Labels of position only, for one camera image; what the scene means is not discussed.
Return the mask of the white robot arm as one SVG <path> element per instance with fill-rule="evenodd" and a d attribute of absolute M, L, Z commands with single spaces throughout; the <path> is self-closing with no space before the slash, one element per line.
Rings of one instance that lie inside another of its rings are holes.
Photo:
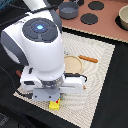
<path fill-rule="evenodd" d="M 23 1 L 30 12 L 1 32 L 1 44 L 13 61 L 24 65 L 24 97 L 57 101 L 61 93 L 82 93 L 87 78 L 65 72 L 60 17 L 47 0 Z"/>

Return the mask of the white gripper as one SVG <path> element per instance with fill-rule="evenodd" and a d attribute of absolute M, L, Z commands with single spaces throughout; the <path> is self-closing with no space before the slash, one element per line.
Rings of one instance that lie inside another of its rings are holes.
<path fill-rule="evenodd" d="M 34 101 L 57 101 L 63 93 L 82 93 L 84 77 L 80 74 L 64 73 L 53 81 L 42 81 L 35 75 L 34 69 L 25 67 L 20 78 L 25 96 Z"/>

